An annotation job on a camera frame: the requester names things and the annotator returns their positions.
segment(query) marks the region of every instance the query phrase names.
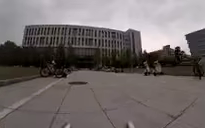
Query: manhole cover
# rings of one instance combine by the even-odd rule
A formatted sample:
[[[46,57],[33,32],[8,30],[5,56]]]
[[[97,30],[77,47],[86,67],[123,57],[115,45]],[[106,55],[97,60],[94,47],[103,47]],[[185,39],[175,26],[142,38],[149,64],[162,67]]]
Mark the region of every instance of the manhole cover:
[[[72,82],[69,82],[69,84],[71,84],[71,85],[85,85],[87,83],[88,82],[85,82],[85,81],[72,81]]]

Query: paving line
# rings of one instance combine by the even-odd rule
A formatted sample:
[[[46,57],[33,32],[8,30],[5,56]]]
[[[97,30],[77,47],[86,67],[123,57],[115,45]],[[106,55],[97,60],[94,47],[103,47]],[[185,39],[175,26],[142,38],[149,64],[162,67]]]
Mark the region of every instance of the paving line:
[[[12,113],[13,111],[17,110],[19,107],[21,107],[22,105],[24,105],[25,103],[27,103],[28,101],[30,101],[31,99],[33,99],[36,96],[39,96],[41,93],[43,93],[44,91],[46,91],[47,89],[51,88],[52,86],[54,86],[55,84],[59,83],[61,80],[63,79],[59,79],[57,81],[54,81],[50,84],[48,84],[46,87],[38,90],[37,92],[33,93],[32,95],[14,103],[13,105],[9,106],[8,108],[3,109],[0,112],[0,120],[3,119],[4,117],[6,117],[7,115],[9,115],[10,113]]]

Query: building facade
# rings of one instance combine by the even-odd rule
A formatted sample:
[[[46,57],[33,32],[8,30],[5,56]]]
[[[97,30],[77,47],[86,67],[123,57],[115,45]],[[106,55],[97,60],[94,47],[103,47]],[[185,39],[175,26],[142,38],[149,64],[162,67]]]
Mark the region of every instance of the building facade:
[[[78,25],[29,25],[24,29],[23,47],[73,47],[79,56],[92,56],[100,49],[101,56],[120,56],[122,50],[131,49],[136,55],[142,51],[139,31],[126,32]]]
[[[186,40],[192,56],[205,56],[205,29],[187,34]]]

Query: white building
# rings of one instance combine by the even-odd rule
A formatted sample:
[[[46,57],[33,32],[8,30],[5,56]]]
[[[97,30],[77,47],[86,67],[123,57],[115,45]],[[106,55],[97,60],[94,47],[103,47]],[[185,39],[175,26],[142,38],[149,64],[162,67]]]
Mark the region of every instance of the white building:
[[[72,46],[80,56],[94,55],[100,49],[101,56],[117,56],[122,50],[131,49],[138,55],[142,51],[140,32],[128,29],[126,32],[78,25],[28,25],[25,27],[23,47]]]

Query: curb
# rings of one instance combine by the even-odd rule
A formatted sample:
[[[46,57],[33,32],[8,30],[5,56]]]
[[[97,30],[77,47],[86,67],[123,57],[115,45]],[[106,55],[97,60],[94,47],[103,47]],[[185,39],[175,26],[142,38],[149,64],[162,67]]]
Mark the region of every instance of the curb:
[[[14,83],[19,83],[19,82],[23,82],[23,81],[28,81],[28,80],[32,80],[35,78],[40,77],[39,75],[34,75],[34,76],[28,76],[28,77],[19,77],[19,78],[14,78],[14,79],[7,79],[7,80],[0,80],[0,87],[1,86],[7,86],[10,84],[14,84]]]

